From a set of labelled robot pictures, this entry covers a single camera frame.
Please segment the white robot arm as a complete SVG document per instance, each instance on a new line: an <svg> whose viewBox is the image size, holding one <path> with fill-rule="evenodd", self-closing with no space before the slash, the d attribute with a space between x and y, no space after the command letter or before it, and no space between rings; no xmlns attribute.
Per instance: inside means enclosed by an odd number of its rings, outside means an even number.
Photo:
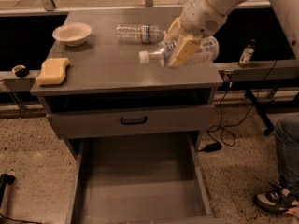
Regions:
<svg viewBox="0 0 299 224"><path fill-rule="evenodd" d="M166 65L178 68L199 50L200 41L216 34L227 16L248 0L188 0L169 27L165 41L175 40ZM268 0L296 57L299 57L299 0Z"/></svg>

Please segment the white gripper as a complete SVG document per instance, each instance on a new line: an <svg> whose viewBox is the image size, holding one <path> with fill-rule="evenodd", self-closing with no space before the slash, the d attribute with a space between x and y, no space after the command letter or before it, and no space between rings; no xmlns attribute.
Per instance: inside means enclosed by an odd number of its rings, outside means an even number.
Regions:
<svg viewBox="0 0 299 224"><path fill-rule="evenodd" d="M199 50L202 35L214 35L225 23L226 17L207 0L189 0L164 35L164 41L178 39L166 66L179 68L184 65ZM181 26L193 35L181 35Z"/></svg>

